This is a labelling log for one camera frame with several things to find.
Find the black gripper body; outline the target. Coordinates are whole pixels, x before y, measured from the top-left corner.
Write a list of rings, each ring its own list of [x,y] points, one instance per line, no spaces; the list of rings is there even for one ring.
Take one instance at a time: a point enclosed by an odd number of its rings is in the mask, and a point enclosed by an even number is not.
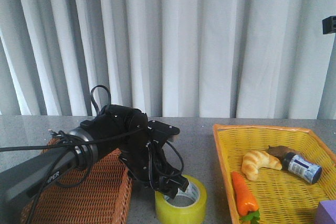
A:
[[[144,186],[158,190],[169,178],[182,175],[183,168],[174,168],[166,159],[163,146],[168,139],[179,135],[180,129],[156,120],[139,123],[123,122],[126,132],[139,130],[126,137],[120,146],[120,159],[131,177]]]

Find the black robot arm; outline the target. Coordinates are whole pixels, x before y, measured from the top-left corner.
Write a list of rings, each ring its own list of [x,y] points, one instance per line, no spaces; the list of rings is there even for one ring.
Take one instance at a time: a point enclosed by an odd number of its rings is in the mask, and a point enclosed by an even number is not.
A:
[[[93,120],[68,133],[55,132],[56,144],[1,173],[1,223],[19,223],[21,210],[73,169],[90,170],[114,150],[131,178],[174,198],[188,180],[167,160],[163,146],[179,129],[150,121],[139,109],[106,105]]]

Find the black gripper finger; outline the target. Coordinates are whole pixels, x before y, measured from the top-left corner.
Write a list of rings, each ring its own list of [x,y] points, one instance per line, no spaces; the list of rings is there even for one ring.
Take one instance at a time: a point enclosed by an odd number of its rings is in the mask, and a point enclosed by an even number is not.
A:
[[[178,193],[178,187],[174,183],[161,184],[157,192],[174,199]]]
[[[189,181],[182,175],[177,175],[169,178],[168,185],[171,189],[186,191],[189,185]]]

